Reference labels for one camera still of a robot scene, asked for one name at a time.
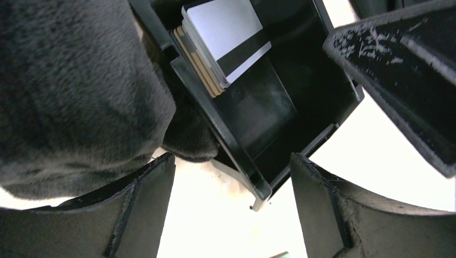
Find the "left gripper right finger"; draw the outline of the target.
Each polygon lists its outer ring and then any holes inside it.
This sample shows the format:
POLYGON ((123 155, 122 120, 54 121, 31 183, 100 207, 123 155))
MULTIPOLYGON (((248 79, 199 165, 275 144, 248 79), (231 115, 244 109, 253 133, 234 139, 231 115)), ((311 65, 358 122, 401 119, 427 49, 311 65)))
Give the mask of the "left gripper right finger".
POLYGON ((290 174, 308 257, 455 257, 455 213, 366 190, 300 154, 290 174))

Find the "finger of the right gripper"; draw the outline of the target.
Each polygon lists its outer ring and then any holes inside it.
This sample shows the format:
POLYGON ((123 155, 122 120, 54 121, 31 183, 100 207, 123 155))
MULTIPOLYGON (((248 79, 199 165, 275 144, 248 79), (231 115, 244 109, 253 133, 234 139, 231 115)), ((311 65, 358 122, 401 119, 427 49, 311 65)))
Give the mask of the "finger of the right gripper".
POLYGON ((360 83, 420 155, 455 176, 455 1, 352 1, 328 56, 360 83))

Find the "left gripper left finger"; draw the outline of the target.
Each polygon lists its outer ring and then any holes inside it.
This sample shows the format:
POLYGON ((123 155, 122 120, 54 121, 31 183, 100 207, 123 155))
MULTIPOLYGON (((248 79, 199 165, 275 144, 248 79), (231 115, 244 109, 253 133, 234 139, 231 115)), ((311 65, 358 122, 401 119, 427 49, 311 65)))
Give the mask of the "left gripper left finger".
POLYGON ((175 175, 166 153, 59 206, 1 209, 1 257, 156 257, 175 175))

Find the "green leather card holder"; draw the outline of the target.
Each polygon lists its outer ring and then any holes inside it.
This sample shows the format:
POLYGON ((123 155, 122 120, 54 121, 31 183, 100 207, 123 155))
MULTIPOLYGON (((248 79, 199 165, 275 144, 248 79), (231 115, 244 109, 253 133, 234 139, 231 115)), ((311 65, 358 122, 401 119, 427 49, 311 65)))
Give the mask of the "green leather card holder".
POLYGON ((290 253, 288 251, 285 251, 285 252, 276 254, 274 256, 271 256, 270 258, 289 258, 289 257, 290 257, 290 253))

